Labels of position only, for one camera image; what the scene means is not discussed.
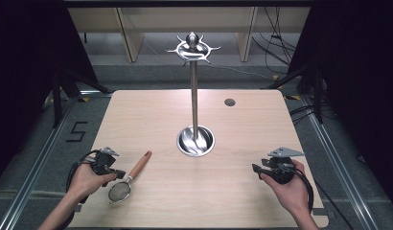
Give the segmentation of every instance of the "person's left hand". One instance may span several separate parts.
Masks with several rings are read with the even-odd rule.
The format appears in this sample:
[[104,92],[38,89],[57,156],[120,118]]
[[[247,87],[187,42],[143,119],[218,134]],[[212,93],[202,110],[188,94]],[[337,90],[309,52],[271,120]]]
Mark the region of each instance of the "person's left hand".
[[110,182],[116,178],[115,173],[97,175],[95,174],[90,165],[83,163],[78,168],[72,178],[68,193],[74,193],[80,198],[92,195],[103,184]]

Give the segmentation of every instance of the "white desk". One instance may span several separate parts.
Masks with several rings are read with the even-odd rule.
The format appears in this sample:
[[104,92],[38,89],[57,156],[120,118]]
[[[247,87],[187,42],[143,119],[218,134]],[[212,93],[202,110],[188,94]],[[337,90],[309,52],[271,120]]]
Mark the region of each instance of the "white desk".
[[[227,106],[226,99],[236,105]],[[283,97],[276,90],[198,90],[199,124],[216,138],[213,150],[189,157],[176,146],[192,124],[190,90],[117,91],[93,149],[121,154],[114,169],[127,173],[146,153],[152,157],[132,182],[127,200],[108,204],[109,183],[90,196],[71,227],[266,228],[296,226],[251,164],[281,146],[302,150]],[[315,209],[323,209],[314,188]],[[314,216],[320,227],[326,216]]]

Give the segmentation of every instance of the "desk panel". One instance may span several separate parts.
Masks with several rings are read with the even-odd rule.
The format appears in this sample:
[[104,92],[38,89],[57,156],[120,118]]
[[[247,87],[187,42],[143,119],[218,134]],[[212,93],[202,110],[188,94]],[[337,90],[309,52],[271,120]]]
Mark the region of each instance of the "desk panel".
[[[224,101],[233,99],[234,106]],[[198,90],[198,118],[216,138],[213,150],[189,157],[176,146],[192,124],[191,90],[117,91],[93,149],[121,154],[114,169],[129,172],[152,151],[127,200],[109,204],[109,183],[76,213],[73,227],[264,228],[296,226],[251,164],[281,146],[302,150],[283,97],[276,90]],[[296,157],[307,168],[305,157]],[[314,188],[315,209],[323,209]],[[314,216],[326,226],[326,216]]]

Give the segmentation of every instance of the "person's right hand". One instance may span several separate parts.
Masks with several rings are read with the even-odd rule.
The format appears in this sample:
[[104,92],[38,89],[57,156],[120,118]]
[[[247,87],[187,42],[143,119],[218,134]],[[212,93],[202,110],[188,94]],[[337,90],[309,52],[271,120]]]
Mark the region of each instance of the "person's right hand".
[[[304,173],[304,165],[296,160],[292,160],[295,168]],[[287,184],[281,185],[270,176],[261,173],[260,177],[274,191],[280,204],[292,215],[308,210],[308,192],[302,180],[295,175]]]

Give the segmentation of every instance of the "strainer handle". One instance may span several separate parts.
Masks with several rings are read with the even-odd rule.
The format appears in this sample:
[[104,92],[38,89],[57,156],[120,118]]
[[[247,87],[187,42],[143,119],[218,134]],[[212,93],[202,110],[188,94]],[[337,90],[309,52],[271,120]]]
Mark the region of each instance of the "strainer handle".
[[137,164],[134,166],[134,168],[131,170],[131,172],[128,174],[128,176],[131,176],[131,178],[134,179],[136,175],[142,170],[142,168],[146,165],[148,160],[151,157],[152,152],[148,151],[146,154],[137,162]]

